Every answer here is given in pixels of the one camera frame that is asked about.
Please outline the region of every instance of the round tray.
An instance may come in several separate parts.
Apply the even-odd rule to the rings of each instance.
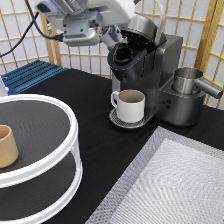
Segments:
[[[81,177],[82,168],[76,169],[74,158],[69,153],[44,174],[0,189],[0,223],[43,223],[69,203]]]
[[[1,97],[0,124],[12,128],[19,150],[13,165],[0,169],[0,188],[46,172],[74,147],[79,157],[77,120],[57,99],[41,95]]]

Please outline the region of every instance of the white rim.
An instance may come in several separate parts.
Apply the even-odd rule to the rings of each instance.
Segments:
[[[5,188],[25,182],[46,172],[47,170],[55,166],[57,163],[59,163],[69,153],[78,138],[78,123],[76,117],[72,109],[62,101],[48,96],[21,94],[16,96],[1,97],[0,104],[18,100],[37,100],[51,103],[60,107],[69,117],[70,130],[68,136],[62,142],[62,144],[45,158],[24,168],[0,174],[0,188]]]
[[[68,190],[51,206],[48,208],[42,210],[41,212],[38,212],[34,215],[31,215],[26,218],[17,219],[17,220],[11,220],[11,221],[0,221],[1,224],[39,224],[43,223],[44,221],[52,218],[55,216],[58,212],[60,212],[73,198],[76,191],[78,190],[78,187],[80,185],[81,179],[82,179],[82,163],[80,164],[80,168],[76,170],[75,177],[72,181],[71,186],[68,188]]]

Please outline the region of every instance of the coffee cup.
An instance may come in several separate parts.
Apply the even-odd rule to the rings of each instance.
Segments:
[[[12,129],[6,125],[0,125],[0,168],[5,168],[14,163],[18,155]]]
[[[117,117],[126,123],[136,123],[144,117],[145,95],[140,91],[115,91],[111,94],[111,104],[117,110]]]

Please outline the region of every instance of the coffee maker lid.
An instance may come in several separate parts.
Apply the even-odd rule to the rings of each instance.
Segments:
[[[135,14],[132,20],[120,26],[120,30],[128,31],[145,37],[149,42],[154,42],[157,26],[147,17]]]

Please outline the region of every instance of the black cable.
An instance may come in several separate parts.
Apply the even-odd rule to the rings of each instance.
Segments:
[[[40,28],[39,28],[39,26],[37,25],[37,22],[36,22],[36,20],[35,20],[35,18],[34,18],[34,15],[33,15],[32,9],[31,9],[31,7],[30,7],[30,3],[29,3],[29,1],[28,1],[28,0],[25,0],[25,2],[26,2],[26,5],[27,5],[27,7],[28,7],[28,9],[29,9],[29,11],[30,11],[31,18],[32,18],[32,20],[33,20],[33,22],[34,22],[35,27],[37,28],[37,31],[38,31],[44,38],[49,39],[49,40],[55,40],[54,37],[47,36],[47,35],[45,35],[45,34],[40,30]]]
[[[34,17],[34,15],[33,15],[33,12],[32,12],[32,9],[31,9],[31,7],[30,7],[30,3],[29,3],[29,1],[28,0],[25,0],[25,2],[26,2],[26,5],[27,5],[27,7],[28,7],[28,9],[29,9],[29,11],[30,11],[30,15],[31,15],[31,17],[32,17],[32,20],[33,20],[33,22],[34,22],[34,25],[35,25],[35,27],[37,28],[37,30],[38,30],[38,32],[44,37],[44,38],[46,38],[46,39],[49,39],[49,40],[57,40],[57,41],[63,41],[63,35],[62,34],[60,34],[60,35],[55,35],[55,36],[47,36],[47,35],[45,35],[41,30],[40,30],[40,28],[39,28],[39,26],[37,25],[37,22],[36,22],[36,20],[35,20],[35,17]]]
[[[38,15],[39,15],[39,12],[37,12],[37,13],[35,14],[35,16],[34,16],[34,20],[37,19]],[[14,51],[14,50],[15,50],[15,49],[22,43],[22,41],[24,40],[26,34],[28,33],[28,31],[29,31],[30,28],[32,27],[32,25],[33,25],[33,21],[32,21],[32,22],[30,23],[30,25],[27,27],[27,29],[25,30],[23,36],[22,36],[21,39],[19,40],[19,42],[18,42],[18,43],[17,43],[17,44],[16,44],[10,51],[8,51],[7,53],[5,53],[5,54],[1,54],[1,55],[0,55],[0,58],[6,56],[7,54],[12,53],[12,52],[13,52],[13,51]]]

